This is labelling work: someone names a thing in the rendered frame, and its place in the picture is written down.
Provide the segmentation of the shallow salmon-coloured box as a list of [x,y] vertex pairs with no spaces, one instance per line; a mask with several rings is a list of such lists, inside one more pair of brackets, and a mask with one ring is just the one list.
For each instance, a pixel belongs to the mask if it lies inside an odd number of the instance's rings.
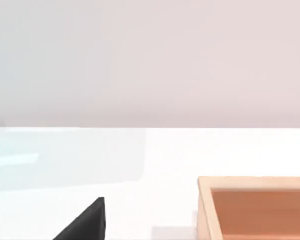
[[198,177],[197,240],[300,240],[300,177]]

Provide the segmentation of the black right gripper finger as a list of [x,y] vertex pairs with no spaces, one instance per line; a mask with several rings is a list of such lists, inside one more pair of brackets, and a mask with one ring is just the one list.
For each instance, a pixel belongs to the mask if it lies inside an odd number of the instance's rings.
[[98,197],[52,240],[105,240],[105,199]]

